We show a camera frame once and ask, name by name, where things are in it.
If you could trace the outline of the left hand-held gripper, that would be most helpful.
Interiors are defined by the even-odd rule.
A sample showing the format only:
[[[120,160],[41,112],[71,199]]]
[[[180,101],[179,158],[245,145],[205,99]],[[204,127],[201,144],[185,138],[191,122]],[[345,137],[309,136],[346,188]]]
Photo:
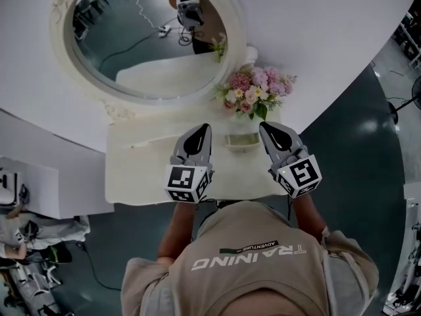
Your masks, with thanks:
[[[204,123],[180,136],[165,168],[164,190],[173,201],[199,203],[212,182],[212,129]]]

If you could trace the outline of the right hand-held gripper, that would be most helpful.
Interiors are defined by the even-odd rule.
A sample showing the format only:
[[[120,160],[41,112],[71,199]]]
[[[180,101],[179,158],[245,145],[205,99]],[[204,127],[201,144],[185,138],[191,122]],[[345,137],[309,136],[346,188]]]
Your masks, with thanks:
[[[272,165],[269,173],[291,198],[317,188],[322,175],[298,133],[279,122],[261,122],[259,134]]]

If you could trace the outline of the white dressing table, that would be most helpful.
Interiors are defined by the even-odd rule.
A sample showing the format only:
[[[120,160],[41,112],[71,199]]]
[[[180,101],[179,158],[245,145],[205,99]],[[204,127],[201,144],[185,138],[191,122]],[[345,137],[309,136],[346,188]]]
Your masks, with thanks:
[[[149,115],[109,126],[105,161],[105,198],[110,203],[152,205],[170,201],[164,191],[165,167],[177,139],[208,123],[210,161],[215,174],[205,195],[212,199],[257,199],[286,194],[268,173],[272,164],[262,143],[240,145],[238,135],[259,133],[259,120],[236,118],[219,107]]]

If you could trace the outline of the person's right forearm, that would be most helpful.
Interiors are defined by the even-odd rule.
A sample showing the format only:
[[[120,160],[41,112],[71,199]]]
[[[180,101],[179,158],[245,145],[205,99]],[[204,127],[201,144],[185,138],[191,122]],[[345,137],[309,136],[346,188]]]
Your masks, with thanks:
[[[311,195],[303,194],[292,199],[292,206],[298,227],[321,242],[323,231],[325,231],[327,225],[318,212]]]

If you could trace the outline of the person's left forearm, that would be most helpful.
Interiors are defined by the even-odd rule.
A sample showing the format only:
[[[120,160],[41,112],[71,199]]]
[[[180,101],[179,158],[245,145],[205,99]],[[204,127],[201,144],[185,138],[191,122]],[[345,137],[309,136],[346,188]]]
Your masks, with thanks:
[[[157,252],[157,262],[171,265],[191,242],[195,219],[195,206],[179,202]]]

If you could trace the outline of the pink flower bouquet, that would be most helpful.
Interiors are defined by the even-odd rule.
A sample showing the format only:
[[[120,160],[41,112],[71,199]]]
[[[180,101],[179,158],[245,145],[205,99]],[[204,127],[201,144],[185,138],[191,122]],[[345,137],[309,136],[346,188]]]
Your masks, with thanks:
[[[228,81],[216,87],[216,98],[235,118],[266,120],[269,112],[280,108],[283,98],[289,96],[298,76],[283,74],[267,66],[243,67]]]

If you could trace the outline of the oval white framed mirror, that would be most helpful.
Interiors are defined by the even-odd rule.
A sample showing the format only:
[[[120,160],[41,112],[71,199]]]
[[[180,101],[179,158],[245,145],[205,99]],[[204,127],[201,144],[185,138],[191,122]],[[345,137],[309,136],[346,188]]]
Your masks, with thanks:
[[[53,0],[49,30],[114,120],[210,110],[248,50],[238,0]]]

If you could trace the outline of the black standing fan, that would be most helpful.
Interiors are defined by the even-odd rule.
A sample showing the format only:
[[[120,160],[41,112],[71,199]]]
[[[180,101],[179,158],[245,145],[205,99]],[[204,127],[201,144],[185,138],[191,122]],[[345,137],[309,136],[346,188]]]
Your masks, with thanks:
[[[398,112],[410,104],[414,104],[421,111],[421,76],[418,77],[412,85],[410,99],[403,100],[402,104],[398,107],[395,107],[390,101],[388,101],[389,110],[395,124],[399,121]]]

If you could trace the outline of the person's beige t-shirt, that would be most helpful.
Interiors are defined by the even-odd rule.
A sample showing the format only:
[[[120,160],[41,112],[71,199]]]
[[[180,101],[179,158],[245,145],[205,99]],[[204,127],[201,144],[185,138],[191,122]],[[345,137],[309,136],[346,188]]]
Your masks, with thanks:
[[[273,208],[240,201],[209,215],[171,265],[133,258],[123,316],[362,316],[375,262],[342,232],[322,240]]]

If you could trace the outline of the black green office chair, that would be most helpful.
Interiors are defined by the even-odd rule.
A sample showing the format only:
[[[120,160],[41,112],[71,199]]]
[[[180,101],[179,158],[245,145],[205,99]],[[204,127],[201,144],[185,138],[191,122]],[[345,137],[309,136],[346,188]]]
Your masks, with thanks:
[[[42,273],[46,277],[47,283],[50,287],[54,285],[61,285],[62,280],[57,278],[53,271],[58,268],[59,265],[66,265],[72,262],[72,254],[66,247],[66,244],[59,243],[55,246],[49,246],[48,248],[40,252],[43,261],[41,262]]]

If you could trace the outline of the white box device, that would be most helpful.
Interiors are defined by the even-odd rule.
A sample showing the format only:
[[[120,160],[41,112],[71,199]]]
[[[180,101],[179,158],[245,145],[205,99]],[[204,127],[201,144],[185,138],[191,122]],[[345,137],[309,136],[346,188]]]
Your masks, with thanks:
[[[0,205],[12,205],[18,199],[18,174],[0,170]]]

